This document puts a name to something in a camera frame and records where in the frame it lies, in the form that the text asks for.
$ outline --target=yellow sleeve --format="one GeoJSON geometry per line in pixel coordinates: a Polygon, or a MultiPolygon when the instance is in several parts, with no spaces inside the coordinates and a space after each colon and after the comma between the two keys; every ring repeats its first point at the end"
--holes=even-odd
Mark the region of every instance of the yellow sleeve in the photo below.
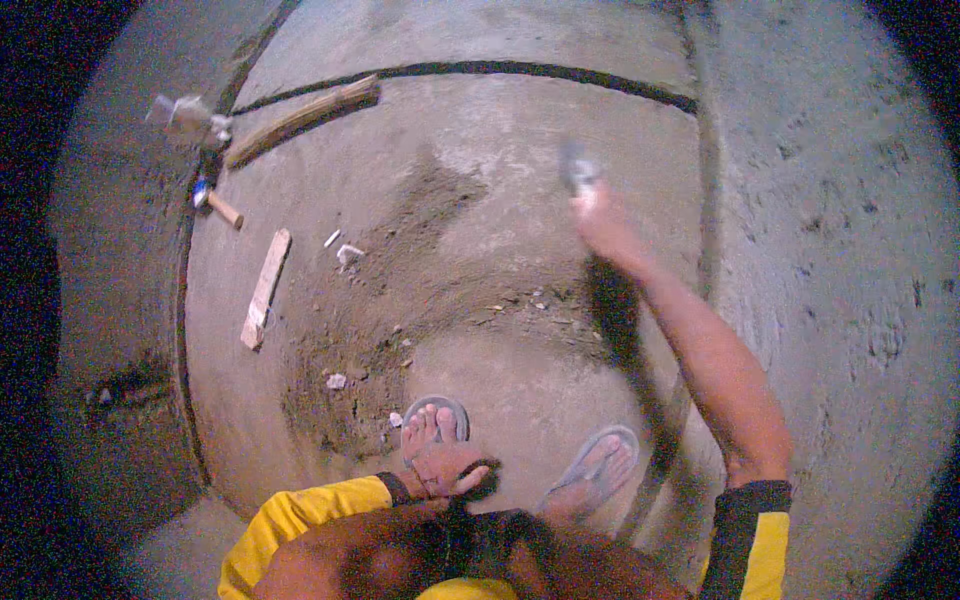
{"type": "Polygon", "coordinates": [[[252,600],[253,586],[263,578],[282,543],[331,519],[391,506],[390,492],[375,475],[301,492],[275,493],[227,552],[217,594],[228,600],[252,600]]]}

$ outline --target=black wristband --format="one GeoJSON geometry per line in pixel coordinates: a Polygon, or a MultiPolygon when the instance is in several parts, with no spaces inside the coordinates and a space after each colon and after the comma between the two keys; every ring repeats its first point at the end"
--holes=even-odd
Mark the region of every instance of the black wristband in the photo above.
{"type": "Polygon", "coordinates": [[[376,476],[379,477],[380,481],[383,482],[383,485],[387,487],[387,492],[390,493],[390,497],[394,500],[394,506],[413,504],[413,498],[410,497],[407,487],[403,485],[403,482],[400,481],[399,477],[388,470],[385,470],[382,473],[377,473],[376,476]]]}

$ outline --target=black line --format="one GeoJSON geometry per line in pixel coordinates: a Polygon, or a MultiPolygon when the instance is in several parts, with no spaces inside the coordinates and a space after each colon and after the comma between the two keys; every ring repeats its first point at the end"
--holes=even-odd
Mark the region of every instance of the black line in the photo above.
{"type": "Polygon", "coordinates": [[[549,77],[552,79],[566,79],[578,84],[591,84],[621,91],[631,96],[640,96],[655,100],[661,104],[676,107],[688,114],[697,114],[697,101],[683,94],[675,94],[662,87],[638,82],[636,80],[619,77],[602,71],[581,69],[560,64],[543,64],[539,62],[519,62],[516,60],[461,60],[459,62],[418,62],[405,66],[387,67],[363,71],[354,75],[346,75],[337,79],[302,85],[294,89],[266,96],[254,100],[245,107],[232,112],[233,115],[245,114],[264,108],[277,102],[296,98],[310,92],[328,89],[337,85],[352,84],[370,75],[377,75],[380,79],[394,77],[418,77],[420,75],[490,75],[502,73],[507,75],[530,75],[532,77],[549,77]]]}

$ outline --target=wooden board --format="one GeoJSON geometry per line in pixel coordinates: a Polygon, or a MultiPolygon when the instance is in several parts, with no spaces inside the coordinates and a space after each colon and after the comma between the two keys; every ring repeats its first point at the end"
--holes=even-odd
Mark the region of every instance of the wooden board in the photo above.
{"type": "Polygon", "coordinates": [[[358,104],[378,92],[376,75],[337,88],[333,93],[318,98],[231,144],[224,156],[224,164],[230,169],[246,164],[258,152],[279,143],[286,135],[335,110],[358,104]]]}
{"type": "Polygon", "coordinates": [[[283,260],[290,249],[290,231],[281,229],[274,235],[274,241],[267,250],[267,258],[260,269],[260,279],[253,289],[253,298],[247,310],[247,319],[243,323],[240,340],[247,348],[256,350],[263,344],[263,325],[267,322],[267,309],[274,294],[276,280],[280,277],[283,260]]]}

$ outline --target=hammer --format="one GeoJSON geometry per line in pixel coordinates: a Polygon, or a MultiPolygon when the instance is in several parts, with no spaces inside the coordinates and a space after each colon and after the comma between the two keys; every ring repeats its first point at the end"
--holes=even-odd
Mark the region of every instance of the hammer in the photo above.
{"type": "Polygon", "coordinates": [[[210,204],[217,212],[222,214],[234,228],[240,229],[243,226],[243,215],[234,210],[233,206],[220,200],[220,197],[213,191],[213,186],[210,185],[210,182],[207,181],[203,175],[197,178],[197,183],[193,186],[192,197],[193,205],[197,208],[203,206],[204,203],[210,204]]]}

